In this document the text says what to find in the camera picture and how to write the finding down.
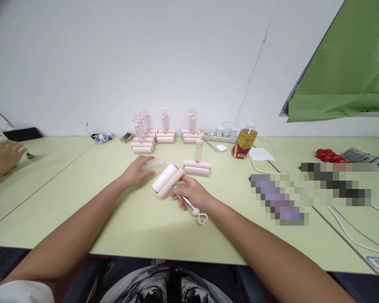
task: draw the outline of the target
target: person's left hand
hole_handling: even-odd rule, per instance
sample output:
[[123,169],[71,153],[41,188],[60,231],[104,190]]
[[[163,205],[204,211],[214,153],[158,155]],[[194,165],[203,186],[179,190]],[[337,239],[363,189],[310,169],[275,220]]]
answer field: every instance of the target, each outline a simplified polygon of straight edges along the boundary
[[147,172],[144,172],[142,170],[142,165],[151,159],[154,159],[154,156],[140,155],[137,157],[135,161],[133,161],[131,165],[129,165],[125,170],[125,172],[120,176],[124,184],[128,187],[138,186],[143,182],[144,179],[150,177],[151,175],[154,175],[155,172],[153,170]]

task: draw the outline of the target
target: desk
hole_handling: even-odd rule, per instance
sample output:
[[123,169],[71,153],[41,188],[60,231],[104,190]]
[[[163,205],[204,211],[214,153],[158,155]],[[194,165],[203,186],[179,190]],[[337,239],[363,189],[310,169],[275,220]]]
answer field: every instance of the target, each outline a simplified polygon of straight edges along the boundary
[[22,143],[35,158],[22,157],[0,181],[0,220],[94,145],[89,137],[44,137]]
[[[230,154],[232,145],[226,145],[229,150],[223,153],[203,146],[203,161],[213,163],[212,172],[209,178],[196,179],[212,195],[284,239],[325,270],[374,273],[311,208],[306,209],[310,216],[308,226],[276,225],[251,194],[248,178],[256,172],[250,161],[234,159]],[[195,146],[184,145],[180,138],[175,144],[157,144],[154,152],[178,165],[194,154]],[[0,222],[0,246],[33,248],[135,158],[129,144],[118,140],[93,146]],[[267,162],[259,162],[257,167],[272,169]],[[176,199],[157,198],[152,183],[153,179],[139,190],[124,193],[91,253],[245,264],[212,221],[198,225],[196,217],[183,211]]]
[[[314,152],[319,148],[332,149],[340,154],[350,147],[355,147],[363,152],[379,155],[379,138],[290,138],[290,137],[271,137],[266,138],[271,142],[277,153],[278,159],[291,173],[300,174],[298,167],[302,162],[320,162],[315,158]],[[285,172],[280,166],[273,161],[272,164],[282,172]],[[375,205],[379,207],[379,170],[375,173],[359,173],[359,188],[372,189],[376,200]],[[379,257],[379,253],[372,252],[365,248],[359,247],[347,238],[341,227],[337,223],[332,213],[326,207],[316,207],[322,217],[333,226],[339,235],[350,245],[357,254],[369,264],[366,257]],[[356,228],[367,234],[369,237],[379,242],[379,211],[372,207],[346,207],[340,206],[337,209],[351,222]],[[341,216],[336,213],[348,233],[357,242],[379,250],[367,238],[353,229]]]

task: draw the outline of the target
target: person's right hand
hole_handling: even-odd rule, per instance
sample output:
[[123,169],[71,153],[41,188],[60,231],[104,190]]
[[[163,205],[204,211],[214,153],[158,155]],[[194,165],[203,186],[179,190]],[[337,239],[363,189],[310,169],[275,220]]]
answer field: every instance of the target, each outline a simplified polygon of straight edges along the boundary
[[17,165],[27,149],[19,142],[5,140],[0,142],[0,170],[4,173]]
[[[199,208],[201,212],[208,214],[212,203],[216,203],[217,200],[202,185],[193,178],[184,175],[180,181],[184,184],[178,185],[178,189],[171,193],[171,197],[174,198],[176,194],[180,194],[187,197],[188,200],[196,208]],[[186,205],[179,199],[180,205],[183,209],[186,209]]]

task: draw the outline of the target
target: small white box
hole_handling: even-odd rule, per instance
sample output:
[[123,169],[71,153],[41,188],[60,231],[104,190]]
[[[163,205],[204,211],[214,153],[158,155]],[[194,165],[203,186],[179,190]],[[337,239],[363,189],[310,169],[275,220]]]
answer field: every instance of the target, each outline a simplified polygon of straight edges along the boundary
[[220,152],[224,152],[227,149],[227,146],[223,144],[216,145],[216,149]]

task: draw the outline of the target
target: green cloth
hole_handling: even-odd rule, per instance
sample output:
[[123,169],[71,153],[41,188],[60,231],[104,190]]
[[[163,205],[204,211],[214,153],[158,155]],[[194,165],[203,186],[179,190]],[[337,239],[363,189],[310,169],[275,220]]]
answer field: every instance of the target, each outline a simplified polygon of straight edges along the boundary
[[346,0],[289,101],[289,120],[379,112],[379,0]]

